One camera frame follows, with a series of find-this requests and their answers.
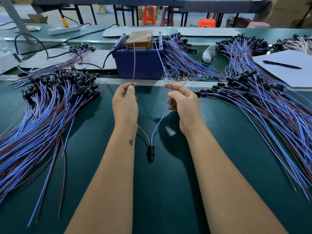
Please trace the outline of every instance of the forearm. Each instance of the forearm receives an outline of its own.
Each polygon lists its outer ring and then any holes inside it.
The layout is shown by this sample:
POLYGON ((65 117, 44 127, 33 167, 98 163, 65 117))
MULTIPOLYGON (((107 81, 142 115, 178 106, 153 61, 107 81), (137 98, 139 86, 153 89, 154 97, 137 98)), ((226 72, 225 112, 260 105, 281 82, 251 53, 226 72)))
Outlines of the forearm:
POLYGON ((186 137, 211 234, 287 233, 205 126, 186 137))
POLYGON ((135 134, 115 127, 66 234, 132 233, 135 134))

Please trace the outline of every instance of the left hand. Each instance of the left hand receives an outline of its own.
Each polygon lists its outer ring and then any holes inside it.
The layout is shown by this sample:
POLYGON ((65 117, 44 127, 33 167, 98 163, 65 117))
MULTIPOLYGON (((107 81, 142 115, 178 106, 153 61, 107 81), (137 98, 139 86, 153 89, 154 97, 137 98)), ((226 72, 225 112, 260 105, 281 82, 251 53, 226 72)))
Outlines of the left hand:
POLYGON ((135 96, 136 83, 127 83, 118 87, 113 97, 115 127, 127 127, 138 130, 138 104, 135 96))

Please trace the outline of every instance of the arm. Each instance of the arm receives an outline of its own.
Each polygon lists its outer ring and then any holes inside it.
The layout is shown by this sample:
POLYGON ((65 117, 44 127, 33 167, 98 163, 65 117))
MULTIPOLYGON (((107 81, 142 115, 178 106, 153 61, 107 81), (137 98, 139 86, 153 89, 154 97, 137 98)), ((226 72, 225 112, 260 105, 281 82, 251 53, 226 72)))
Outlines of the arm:
POLYGON ((182 85, 170 86, 176 91, 168 93, 169 109, 180 116, 211 234, 287 233, 205 126, 197 95, 182 85))
POLYGON ((138 105, 134 87, 128 88, 129 85, 131 83, 121 85, 115 93, 114 131, 102 161, 65 234, 132 233, 133 169, 138 105))

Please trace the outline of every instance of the blue plastic bin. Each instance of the blue plastic bin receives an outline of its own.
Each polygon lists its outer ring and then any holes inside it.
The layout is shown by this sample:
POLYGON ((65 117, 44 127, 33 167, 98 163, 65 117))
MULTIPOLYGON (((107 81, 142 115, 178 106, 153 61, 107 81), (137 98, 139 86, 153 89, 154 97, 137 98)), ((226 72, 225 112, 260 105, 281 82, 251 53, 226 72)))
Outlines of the blue plastic bin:
MULTIPOLYGON (((135 50, 135 79, 160 79, 162 75, 162 65, 157 53, 157 48, 162 58, 162 38, 159 32, 159 43, 154 42, 154 49, 136 49, 135 50)), ((126 47, 127 36, 121 35, 117 43, 111 49, 126 47)), ((112 53, 115 59, 118 74, 122 79, 133 78, 134 50, 121 49, 112 53)))

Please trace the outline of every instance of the black pen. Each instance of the black pen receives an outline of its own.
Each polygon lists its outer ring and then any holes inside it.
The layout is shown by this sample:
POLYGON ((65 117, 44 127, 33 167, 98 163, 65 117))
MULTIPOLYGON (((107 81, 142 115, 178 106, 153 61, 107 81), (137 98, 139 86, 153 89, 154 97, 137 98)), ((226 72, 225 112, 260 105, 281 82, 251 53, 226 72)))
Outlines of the black pen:
POLYGON ((273 62, 273 61, 262 61, 265 64, 271 64, 271 65, 279 65, 279 66, 283 66, 283 67, 288 67, 288 68, 292 68, 292 69, 302 69, 301 67, 295 66, 295 65, 287 65, 287 64, 283 64, 283 63, 278 63, 278 62, 273 62))

